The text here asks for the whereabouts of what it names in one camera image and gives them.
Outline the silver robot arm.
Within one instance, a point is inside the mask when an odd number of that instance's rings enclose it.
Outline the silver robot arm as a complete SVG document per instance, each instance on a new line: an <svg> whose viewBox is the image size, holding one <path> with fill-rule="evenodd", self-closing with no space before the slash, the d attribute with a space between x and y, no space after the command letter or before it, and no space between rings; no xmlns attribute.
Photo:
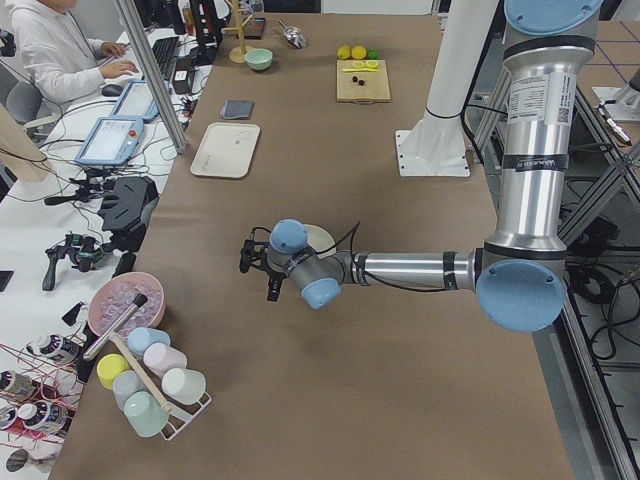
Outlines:
<svg viewBox="0 0 640 480"><path fill-rule="evenodd" d="M295 219L278 222L265 241L248 239L242 272L269 278L276 300L292 281L314 309L345 284L421 293L469 289L495 324L533 332L552 324L564 303L566 247L557 234L569 164L571 116L580 69L592 58L601 5L597 1L455 1L442 40L423 118L397 135L405 176L455 176L465 171L461 114L494 13L506 17L503 64L511 84L495 231L469 254L320 251Z"/></svg>

